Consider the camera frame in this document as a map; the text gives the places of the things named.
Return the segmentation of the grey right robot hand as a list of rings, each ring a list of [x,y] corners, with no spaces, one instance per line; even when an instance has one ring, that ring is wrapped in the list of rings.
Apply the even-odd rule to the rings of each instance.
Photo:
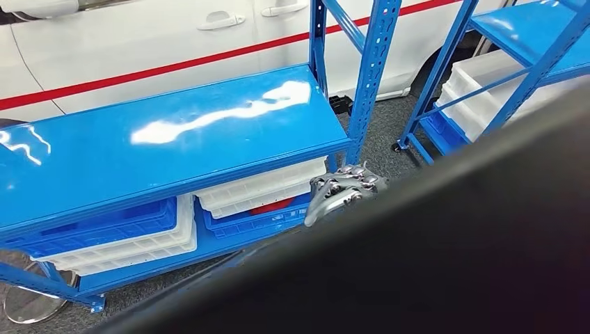
[[[374,198],[386,191],[389,183],[387,177],[377,175],[365,164],[347,164],[333,173],[313,177],[310,180],[311,201],[303,223],[311,227],[333,212]]]

